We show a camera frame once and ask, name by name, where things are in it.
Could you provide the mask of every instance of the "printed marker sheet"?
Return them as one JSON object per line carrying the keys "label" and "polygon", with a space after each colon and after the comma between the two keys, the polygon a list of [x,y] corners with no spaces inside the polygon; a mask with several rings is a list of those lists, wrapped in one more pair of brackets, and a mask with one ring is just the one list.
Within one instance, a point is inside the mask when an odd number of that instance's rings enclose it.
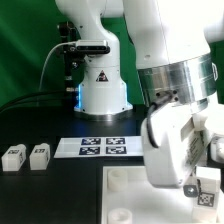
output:
{"label": "printed marker sheet", "polygon": [[61,138],[54,158],[143,156],[141,137]]}

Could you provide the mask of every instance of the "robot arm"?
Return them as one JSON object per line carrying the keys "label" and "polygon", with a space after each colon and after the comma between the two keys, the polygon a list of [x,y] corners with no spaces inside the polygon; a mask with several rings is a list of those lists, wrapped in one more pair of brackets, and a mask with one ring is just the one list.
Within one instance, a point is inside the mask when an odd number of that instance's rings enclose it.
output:
{"label": "robot arm", "polygon": [[[56,3],[76,25],[82,39],[106,40],[111,48],[108,55],[86,58],[81,110],[90,114],[113,114],[128,109],[125,85],[119,76],[119,42],[100,22],[102,16],[116,17],[124,12],[136,49],[136,68],[146,106],[167,92],[172,95],[171,103],[162,109],[159,106],[148,118],[157,148],[148,139],[147,120],[142,124],[148,178],[156,187],[182,187],[209,142],[203,136],[211,139],[208,133],[196,131],[192,114],[206,109],[207,98],[216,92],[215,69],[204,33],[211,41],[221,38],[223,1],[56,0]],[[206,10],[211,6],[219,12],[215,19],[207,16]],[[204,24],[206,18],[210,19],[209,26]],[[217,21],[220,30],[214,29]],[[113,82],[96,83],[101,71]]]}

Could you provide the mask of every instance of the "white platform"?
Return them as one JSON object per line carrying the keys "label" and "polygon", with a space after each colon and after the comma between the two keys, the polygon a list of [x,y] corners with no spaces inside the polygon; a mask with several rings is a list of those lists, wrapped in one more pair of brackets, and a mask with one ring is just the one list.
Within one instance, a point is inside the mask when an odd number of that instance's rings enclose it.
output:
{"label": "white platform", "polygon": [[141,137],[61,138],[54,158],[143,156]]}
{"label": "white platform", "polygon": [[[128,185],[123,191],[108,189],[108,173],[114,169],[123,169],[127,172]],[[220,197],[223,206],[222,192]],[[108,213],[117,208],[131,211],[132,224],[192,223],[193,199],[186,197],[183,189],[153,188],[147,180],[143,166],[104,167],[101,224],[108,224]],[[219,210],[219,220],[224,221],[224,207]]]}

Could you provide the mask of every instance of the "white cube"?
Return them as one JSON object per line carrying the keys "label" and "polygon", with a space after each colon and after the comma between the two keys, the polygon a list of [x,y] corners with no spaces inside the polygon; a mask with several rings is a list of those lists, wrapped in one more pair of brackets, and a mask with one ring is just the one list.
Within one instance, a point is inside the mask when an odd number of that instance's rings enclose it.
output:
{"label": "white cube", "polygon": [[36,145],[30,155],[31,170],[46,170],[50,160],[50,146],[46,143]]}
{"label": "white cube", "polygon": [[221,184],[220,169],[197,167],[196,179],[200,181],[199,196],[194,199],[192,221],[216,223]]}
{"label": "white cube", "polygon": [[3,171],[18,171],[26,160],[26,146],[11,146],[2,156]]}

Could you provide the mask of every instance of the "triangle warning sticker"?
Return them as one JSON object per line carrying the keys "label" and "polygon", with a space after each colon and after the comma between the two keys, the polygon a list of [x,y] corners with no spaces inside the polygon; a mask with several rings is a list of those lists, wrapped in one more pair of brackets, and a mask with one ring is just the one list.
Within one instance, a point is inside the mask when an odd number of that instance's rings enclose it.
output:
{"label": "triangle warning sticker", "polygon": [[102,70],[101,73],[99,74],[97,82],[108,82],[107,76],[105,75],[104,71]]}

